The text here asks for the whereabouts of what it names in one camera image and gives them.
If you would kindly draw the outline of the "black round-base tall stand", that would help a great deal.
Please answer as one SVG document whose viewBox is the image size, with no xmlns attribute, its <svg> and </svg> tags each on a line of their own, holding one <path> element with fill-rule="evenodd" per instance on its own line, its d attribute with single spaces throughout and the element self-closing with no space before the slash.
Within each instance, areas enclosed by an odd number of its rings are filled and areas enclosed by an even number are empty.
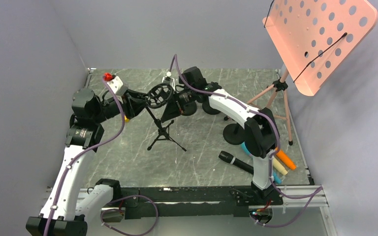
<svg viewBox="0 0 378 236">
<path fill-rule="evenodd" d="M 181 115 L 183 116 L 191 116 L 195 114 L 197 111 L 197 104 L 196 102 L 187 103 L 182 106 Z"/>
</svg>

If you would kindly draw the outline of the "blue microphone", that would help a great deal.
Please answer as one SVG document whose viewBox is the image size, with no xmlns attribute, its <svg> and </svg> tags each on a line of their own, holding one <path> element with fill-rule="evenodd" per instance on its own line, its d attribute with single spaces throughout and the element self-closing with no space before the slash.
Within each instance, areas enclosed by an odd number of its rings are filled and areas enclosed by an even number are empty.
<svg viewBox="0 0 378 236">
<path fill-rule="evenodd" d="M 242 143 L 241 144 L 241 148 L 243 149 L 243 151 L 246 153 L 246 155 L 248 155 L 249 157 L 253 158 L 254 156 L 248 151 L 248 149 L 246 148 L 245 146 L 245 143 Z M 274 178 L 274 182 L 276 184 L 281 184 L 282 183 L 282 180 L 279 178 L 278 174 L 277 174 L 277 170 L 273 168 L 273 178 Z"/>
</svg>

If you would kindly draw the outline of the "black microphone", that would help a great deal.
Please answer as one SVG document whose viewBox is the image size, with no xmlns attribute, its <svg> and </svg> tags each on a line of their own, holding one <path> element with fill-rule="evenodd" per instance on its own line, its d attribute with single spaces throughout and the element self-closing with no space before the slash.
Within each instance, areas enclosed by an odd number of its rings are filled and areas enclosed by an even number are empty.
<svg viewBox="0 0 378 236">
<path fill-rule="evenodd" d="M 221 151 L 218 155 L 218 158 L 225 163 L 228 163 L 230 165 L 233 165 L 249 174 L 254 174 L 254 169 L 253 166 L 247 164 L 246 162 L 236 158 L 232 154 L 226 152 L 226 151 Z"/>
</svg>

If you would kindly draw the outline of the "black tripod shock-mount stand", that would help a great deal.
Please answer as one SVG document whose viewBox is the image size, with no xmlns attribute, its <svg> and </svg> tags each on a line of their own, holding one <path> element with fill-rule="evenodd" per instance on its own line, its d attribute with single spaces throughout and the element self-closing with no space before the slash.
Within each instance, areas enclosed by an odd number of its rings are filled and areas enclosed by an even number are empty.
<svg viewBox="0 0 378 236">
<path fill-rule="evenodd" d="M 173 94 L 174 89 L 168 83 L 160 83 L 154 86 L 152 89 L 150 89 L 146 94 L 146 110 L 151 116 L 151 118 L 154 120 L 154 124 L 156 125 L 158 132 L 157 137 L 147 147 L 147 150 L 151 150 L 157 141 L 171 141 L 174 142 L 177 146 L 179 146 L 183 151 L 187 151 L 183 146 L 181 146 L 178 142 L 171 138 L 169 134 L 169 128 L 174 123 L 174 120 L 171 120 L 171 122 L 168 125 L 163 127 L 161 124 L 161 120 L 156 118 L 152 112 L 152 109 L 158 109 L 166 105 Z"/>
</svg>

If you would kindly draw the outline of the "black round-base clip stand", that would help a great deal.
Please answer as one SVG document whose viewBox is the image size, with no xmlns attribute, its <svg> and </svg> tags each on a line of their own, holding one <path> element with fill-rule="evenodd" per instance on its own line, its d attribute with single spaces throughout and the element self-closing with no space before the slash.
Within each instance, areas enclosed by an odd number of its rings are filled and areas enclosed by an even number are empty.
<svg viewBox="0 0 378 236">
<path fill-rule="evenodd" d="M 245 141 L 245 131 L 238 123 L 228 124 L 222 135 L 224 140 L 231 145 L 240 145 Z"/>
</svg>

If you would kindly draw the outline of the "orange microphone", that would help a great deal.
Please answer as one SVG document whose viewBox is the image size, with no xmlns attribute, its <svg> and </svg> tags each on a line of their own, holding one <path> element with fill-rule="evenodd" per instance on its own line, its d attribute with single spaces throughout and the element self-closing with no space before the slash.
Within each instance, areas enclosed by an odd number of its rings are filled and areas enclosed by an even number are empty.
<svg viewBox="0 0 378 236">
<path fill-rule="evenodd" d="M 278 150 L 278 152 L 276 153 L 276 157 L 278 157 L 289 169 L 295 170 L 297 168 L 295 163 L 284 151 Z"/>
</svg>

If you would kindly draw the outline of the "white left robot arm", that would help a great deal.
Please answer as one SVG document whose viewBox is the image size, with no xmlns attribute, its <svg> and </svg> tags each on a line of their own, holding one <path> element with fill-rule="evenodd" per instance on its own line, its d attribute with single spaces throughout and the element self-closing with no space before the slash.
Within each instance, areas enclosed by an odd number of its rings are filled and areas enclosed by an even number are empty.
<svg viewBox="0 0 378 236">
<path fill-rule="evenodd" d="M 119 181 L 101 179 L 83 200 L 78 200 L 84 175 L 98 147 L 103 145 L 102 122 L 116 115 L 137 116 L 147 105 L 145 94 L 127 90 L 120 97 L 102 101 L 90 88 L 82 88 L 72 100 L 73 115 L 61 169 L 39 215 L 29 217 L 26 223 L 32 236 L 84 236 L 88 223 L 106 204 L 114 207 L 122 199 Z"/>
</svg>

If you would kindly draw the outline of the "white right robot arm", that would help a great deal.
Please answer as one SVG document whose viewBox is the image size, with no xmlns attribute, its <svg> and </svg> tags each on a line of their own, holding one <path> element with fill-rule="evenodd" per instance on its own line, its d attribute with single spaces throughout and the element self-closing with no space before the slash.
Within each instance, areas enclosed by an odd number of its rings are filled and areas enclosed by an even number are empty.
<svg viewBox="0 0 378 236">
<path fill-rule="evenodd" d="M 280 146 L 280 134 L 274 116 L 269 109 L 259 109 L 248 105 L 228 93 L 219 83 L 206 81 L 196 66 L 184 72 L 177 70 L 179 85 L 195 99 L 208 102 L 211 109 L 227 115 L 234 120 L 233 126 L 242 133 L 237 144 L 244 143 L 253 155 L 252 199 L 257 204 L 264 204 L 271 198 L 269 188 L 273 185 L 272 164 L 277 148 Z"/>
</svg>

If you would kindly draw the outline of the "black shock-mount round stand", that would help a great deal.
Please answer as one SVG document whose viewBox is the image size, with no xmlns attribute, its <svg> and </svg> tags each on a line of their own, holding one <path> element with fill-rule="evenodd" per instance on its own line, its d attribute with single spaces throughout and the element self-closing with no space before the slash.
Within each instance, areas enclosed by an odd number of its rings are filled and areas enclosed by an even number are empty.
<svg viewBox="0 0 378 236">
<path fill-rule="evenodd" d="M 202 109 L 205 113 L 207 113 L 209 115 L 218 115 L 219 113 L 221 113 L 221 111 L 212 108 L 208 101 L 205 101 L 205 102 L 202 103 Z"/>
</svg>

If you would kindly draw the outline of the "cream yellow microphone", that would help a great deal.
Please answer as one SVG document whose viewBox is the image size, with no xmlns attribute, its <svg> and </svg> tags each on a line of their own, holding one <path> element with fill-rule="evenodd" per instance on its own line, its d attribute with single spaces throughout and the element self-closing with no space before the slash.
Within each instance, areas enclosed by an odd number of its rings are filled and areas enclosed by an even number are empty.
<svg viewBox="0 0 378 236">
<path fill-rule="evenodd" d="M 286 168 L 277 160 L 277 158 L 273 158 L 273 168 L 276 169 L 281 175 L 287 175 L 288 171 Z"/>
</svg>

